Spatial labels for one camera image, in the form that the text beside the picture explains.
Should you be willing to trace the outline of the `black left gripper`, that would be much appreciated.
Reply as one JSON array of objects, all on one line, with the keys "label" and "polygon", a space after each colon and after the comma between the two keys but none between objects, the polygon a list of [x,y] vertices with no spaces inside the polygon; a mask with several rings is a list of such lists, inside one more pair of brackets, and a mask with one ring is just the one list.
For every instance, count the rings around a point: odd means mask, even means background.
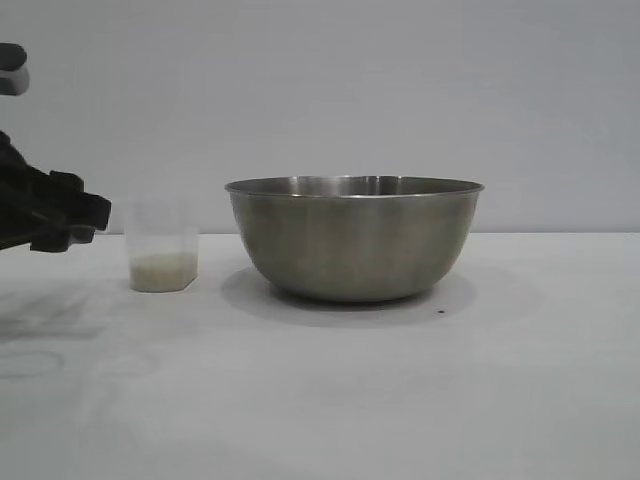
[{"label": "black left gripper", "polygon": [[[79,176],[32,167],[10,137],[1,134],[3,250],[27,245],[31,251],[64,253],[72,245],[91,243],[108,226],[111,202],[83,191]],[[74,200],[74,227],[67,219],[69,199]]]}]

